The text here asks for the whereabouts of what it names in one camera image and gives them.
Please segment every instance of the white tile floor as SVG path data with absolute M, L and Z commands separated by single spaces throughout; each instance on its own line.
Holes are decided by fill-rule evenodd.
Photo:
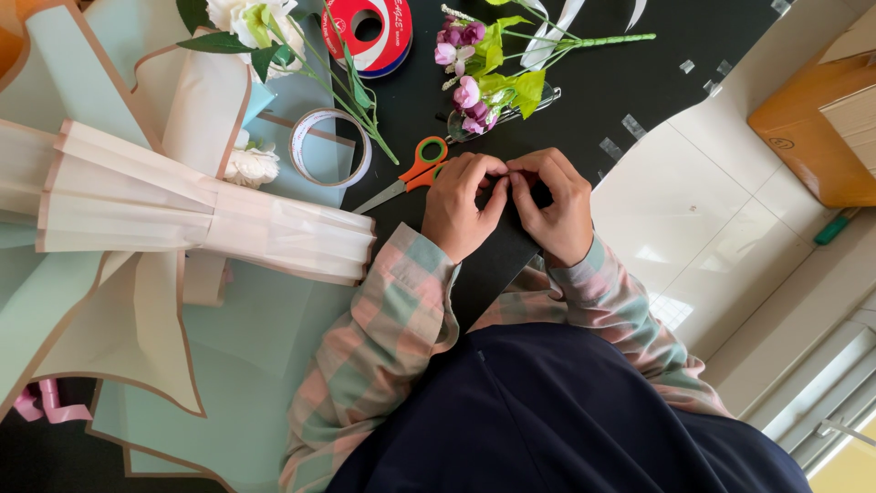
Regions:
M 813 237 L 836 214 L 745 119 L 873 4 L 794 2 L 723 90 L 653 129 L 593 193 L 599 235 L 648 288 L 657 317 L 700 358 L 812 253 Z

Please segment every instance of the white peony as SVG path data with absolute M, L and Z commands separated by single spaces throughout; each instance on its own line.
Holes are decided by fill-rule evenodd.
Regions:
M 225 167 L 224 180 L 235 185 L 258 189 L 263 183 L 273 182 L 279 175 L 277 164 L 279 156 L 273 152 L 273 144 L 262 146 L 261 149 L 253 147 L 247 150 L 249 141 L 250 134 L 241 129 L 234 141 L 228 166 Z
M 304 54 L 304 39 L 302 39 L 301 36 L 299 36 L 298 31 L 295 30 L 295 26 L 298 26 L 299 29 L 300 26 L 298 23 L 293 25 L 293 22 L 295 21 L 287 17 L 289 11 L 298 5 L 298 2 L 295 2 L 294 0 L 260 0 L 257 2 L 251 0 L 207 0 L 207 13 L 217 29 L 236 34 L 237 38 L 240 39 L 240 42 L 244 45 L 250 48 L 258 48 L 259 46 L 255 36 L 252 35 L 249 27 L 246 25 L 244 13 L 252 7 L 260 4 L 267 5 L 268 10 L 270 10 L 274 18 L 277 19 L 277 24 L 279 25 L 280 32 L 282 32 L 283 36 L 286 38 L 286 43 L 288 43 L 301 58 L 306 60 L 307 57 Z M 280 39 L 270 30 L 267 34 L 270 39 L 281 42 Z M 239 54 L 238 56 L 245 63 L 251 63 L 250 54 Z M 301 60 L 296 58 L 295 61 L 286 66 L 286 69 L 300 70 L 301 67 Z M 272 63 L 268 68 L 268 79 L 276 79 L 277 77 L 288 75 L 286 72 L 279 72 L 278 69 L 281 68 L 280 65 Z M 255 70 L 250 70 L 250 72 L 252 80 L 258 81 L 258 75 L 256 75 Z

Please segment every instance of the person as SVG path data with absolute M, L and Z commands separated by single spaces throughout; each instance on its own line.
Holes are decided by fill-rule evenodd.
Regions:
M 475 196 L 502 177 L 482 211 Z M 543 181 L 553 203 L 539 209 Z M 459 337 L 450 290 L 507 192 L 544 249 Z M 318 491 L 810 491 L 724 408 L 594 233 L 590 184 L 556 149 L 463 154 L 325 334 L 289 409 L 280 483 Z

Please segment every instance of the double-sided tape roll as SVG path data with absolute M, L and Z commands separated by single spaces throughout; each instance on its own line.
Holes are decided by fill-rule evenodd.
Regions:
M 356 170 L 350 173 L 349 178 L 336 183 L 320 182 L 307 171 L 307 167 L 304 165 L 304 138 L 314 125 L 328 118 L 340 118 L 352 122 L 359 130 L 359 133 L 362 134 L 364 148 L 362 160 L 359 162 Z M 349 113 L 334 108 L 317 108 L 301 117 L 298 123 L 295 124 L 295 127 L 292 129 L 292 135 L 289 136 L 289 154 L 292 156 L 292 165 L 295 170 L 301 173 L 301 176 L 304 176 L 309 182 L 331 189 L 346 189 L 356 184 L 368 172 L 368 167 L 371 165 L 371 140 L 368 138 L 368 134 L 365 133 L 362 125 Z
M 406 0 L 329 0 L 328 7 L 360 77 L 371 79 L 389 74 L 410 53 L 413 30 L 411 9 Z M 381 24 L 380 34 L 370 41 L 357 39 L 357 26 L 366 18 L 375 18 L 375 14 Z M 321 28 L 328 51 L 341 67 L 349 70 L 341 42 L 325 9 Z

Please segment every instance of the white ribbon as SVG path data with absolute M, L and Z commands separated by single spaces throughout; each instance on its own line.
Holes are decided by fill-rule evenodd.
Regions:
M 522 0 L 522 2 L 537 11 L 541 11 L 544 17 L 548 18 L 548 10 L 545 9 L 545 6 L 542 5 L 539 0 Z M 632 10 L 630 24 L 626 27 L 627 31 L 639 22 L 639 18 L 642 17 L 642 12 L 645 11 L 646 2 L 647 0 L 636 0 L 636 6 Z M 578 11 L 581 10 L 582 5 L 584 5 L 584 0 L 566 0 L 566 3 L 562 6 L 560 19 L 556 21 L 556 26 L 563 31 L 567 30 L 572 24 L 572 21 L 575 20 L 575 16 L 578 15 Z M 562 38 L 562 31 L 555 28 L 551 28 L 550 31 L 548 31 L 549 27 L 550 25 L 548 25 L 547 22 L 543 23 L 539 27 L 539 30 L 535 32 L 534 36 L 536 38 L 547 38 L 559 41 L 560 38 Z M 547 61 L 551 53 L 554 52 L 554 50 L 547 49 L 551 44 L 550 41 L 544 41 L 541 39 L 530 40 L 529 46 L 526 47 L 526 54 L 520 58 L 520 65 L 523 68 L 528 68 L 532 71 L 541 70 L 541 68 L 544 67 L 545 61 Z

